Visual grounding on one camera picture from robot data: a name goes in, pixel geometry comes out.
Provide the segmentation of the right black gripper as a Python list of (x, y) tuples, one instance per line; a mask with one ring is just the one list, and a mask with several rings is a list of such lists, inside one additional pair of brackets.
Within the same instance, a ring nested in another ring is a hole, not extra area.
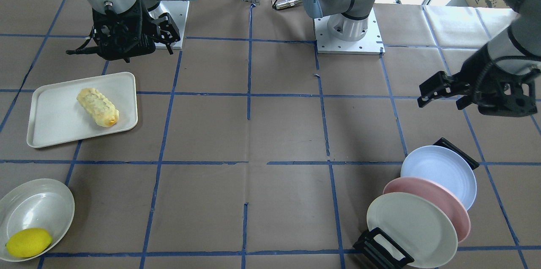
[(92, 11), (93, 26), (83, 45), (66, 50), (68, 55), (97, 54), (105, 60), (124, 60), (155, 52), (156, 48), (166, 49), (173, 54), (172, 45), (181, 40), (180, 31), (170, 13), (163, 13), (157, 19), (144, 15), (141, 0), (123, 13), (116, 13), (106, 7), (101, 14)]

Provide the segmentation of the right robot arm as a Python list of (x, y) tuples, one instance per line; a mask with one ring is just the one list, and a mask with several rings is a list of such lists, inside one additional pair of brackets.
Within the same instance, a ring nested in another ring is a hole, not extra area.
[(172, 46), (183, 38), (163, 5), (166, 1), (194, 0), (87, 0), (92, 7), (91, 31), (79, 48), (66, 53), (129, 62), (133, 57), (154, 53), (157, 44), (162, 44), (173, 54)]

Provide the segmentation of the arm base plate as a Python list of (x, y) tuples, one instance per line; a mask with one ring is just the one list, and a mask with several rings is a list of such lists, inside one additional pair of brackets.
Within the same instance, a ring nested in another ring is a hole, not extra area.
[(321, 54), (382, 55), (386, 50), (374, 9), (360, 21), (342, 14), (314, 19), (317, 52)]
[(189, 5), (190, 2), (188, 1), (161, 1), (149, 11), (152, 19), (157, 19), (163, 13), (170, 13), (172, 19), (174, 19), (180, 31), (181, 40), (174, 43), (172, 49), (182, 49), (183, 47)]

